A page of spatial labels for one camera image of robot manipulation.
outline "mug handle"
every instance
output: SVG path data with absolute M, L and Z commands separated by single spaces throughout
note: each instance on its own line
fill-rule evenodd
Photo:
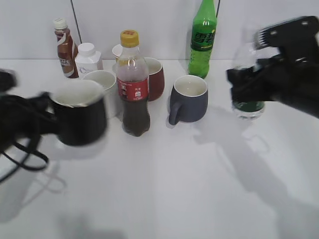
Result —
M 169 118 L 168 118 L 168 122 L 171 125 L 177 125 L 177 123 L 179 122 L 179 119 L 178 119 L 177 115 L 178 115 L 178 111 L 179 111 L 181 106 L 182 106 L 182 104 L 180 102 L 176 102 L 171 107 L 170 113 L 169 113 Z

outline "red mug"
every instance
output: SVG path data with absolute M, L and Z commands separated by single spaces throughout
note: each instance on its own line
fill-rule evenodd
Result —
M 164 92 L 165 80 L 163 65 L 155 58 L 145 57 L 150 74 L 149 101 L 157 100 Z

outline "bottle label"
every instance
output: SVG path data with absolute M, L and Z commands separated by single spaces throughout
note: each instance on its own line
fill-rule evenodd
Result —
M 117 78 L 119 95 L 126 101 L 140 101 L 149 96 L 149 78 L 138 82 L 125 82 Z
M 85 67 L 78 67 L 78 73 L 80 74 L 87 74 L 89 72 L 92 72 L 92 71 L 96 71 L 98 68 L 96 67 L 96 69 L 89 69 L 89 68 L 85 68 Z
M 68 78 L 77 78 L 78 72 L 74 59 L 78 54 L 78 48 L 70 34 L 56 34 L 58 40 L 58 56 L 63 73 Z
M 203 25 L 195 25 L 190 46 L 195 51 L 209 51 L 213 48 L 214 39 L 215 29 Z
M 233 102 L 233 105 L 236 109 L 243 112 L 257 112 L 260 111 L 263 107 L 265 107 L 265 102 L 256 101 L 256 102 Z

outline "cola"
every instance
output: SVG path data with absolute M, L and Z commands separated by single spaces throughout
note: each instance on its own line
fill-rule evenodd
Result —
M 136 31 L 123 31 L 121 45 L 123 52 L 117 62 L 117 82 L 124 106 L 123 128 L 134 136 L 141 136 L 151 125 L 148 111 L 149 70 L 140 55 Z

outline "soda bottle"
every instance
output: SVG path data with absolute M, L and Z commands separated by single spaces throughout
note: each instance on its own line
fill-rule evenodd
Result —
M 191 53 L 188 65 L 190 75 L 205 78 L 213 49 L 217 18 L 213 0 L 203 0 L 193 21 Z
M 138 48 L 139 34 L 134 30 L 121 33 L 123 52 L 117 62 L 119 95 L 123 101 L 123 126 L 126 132 L 141 136 L 150 129 L 148 111 L 149 70 Z

